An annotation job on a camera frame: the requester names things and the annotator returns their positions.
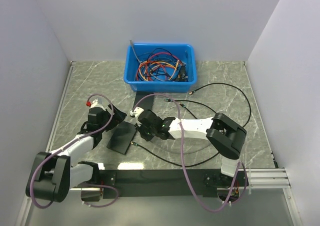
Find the black cable teal plug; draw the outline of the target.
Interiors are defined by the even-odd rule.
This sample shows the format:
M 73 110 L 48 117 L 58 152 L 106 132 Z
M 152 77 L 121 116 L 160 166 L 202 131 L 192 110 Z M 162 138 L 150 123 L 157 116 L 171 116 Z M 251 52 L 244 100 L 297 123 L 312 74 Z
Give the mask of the black cable teal plug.
M 176 99 L 175 101 L 181 110 L 189 113 L 194 119 L 206 118 L 216 114 L 216 110 L 199 101 L 188 99 Z M 157 106 L 157 108 L 162 108 L 163 112 L 168 111 L 172 113 L 176 107 L 176 105 L 168 98 L 165 98 L 163 101 L 159 101 L 158 104 L 159 106 Z

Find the black network switch box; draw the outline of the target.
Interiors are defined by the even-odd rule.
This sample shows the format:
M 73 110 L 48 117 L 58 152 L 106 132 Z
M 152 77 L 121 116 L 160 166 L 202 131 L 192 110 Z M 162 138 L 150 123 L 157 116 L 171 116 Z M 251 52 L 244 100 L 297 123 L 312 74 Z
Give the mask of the black network switch box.
M 106 147 L 112 151 L 125 155 L 135 134 L 136 128 L 133 124 L 121 122 L 116 127 Z

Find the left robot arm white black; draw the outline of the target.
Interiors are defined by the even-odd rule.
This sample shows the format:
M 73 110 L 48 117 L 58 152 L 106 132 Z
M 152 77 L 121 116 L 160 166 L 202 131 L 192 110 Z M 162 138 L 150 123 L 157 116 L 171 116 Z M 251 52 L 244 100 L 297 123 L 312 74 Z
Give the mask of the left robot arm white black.
M 80 184 L 95 187 L 101 183 L 98 164 L 80 161 L 80 158 L 100 143 L 104 131 L 114 129 L 126 116 L 115 106 L 91 106 L 87 120 L 70 142 L 56 150 L 36 154 L 25 188 L 26 196 L 62 202 L 69 190 Z

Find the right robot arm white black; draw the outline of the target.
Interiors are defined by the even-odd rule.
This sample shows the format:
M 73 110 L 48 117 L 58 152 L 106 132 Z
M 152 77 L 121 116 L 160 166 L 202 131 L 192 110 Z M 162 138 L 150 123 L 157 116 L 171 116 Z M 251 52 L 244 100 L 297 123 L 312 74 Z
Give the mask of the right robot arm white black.
M 236 168 L 247 131 L 223 113 L 205 119 L 160 118 L 151 110 L 136 107 L 130 112 L 135 118 L 140 136 L 146 141 L 192 138 L 209 141 L 222 156 L 220 181 L 230 186 L 237 181 Z

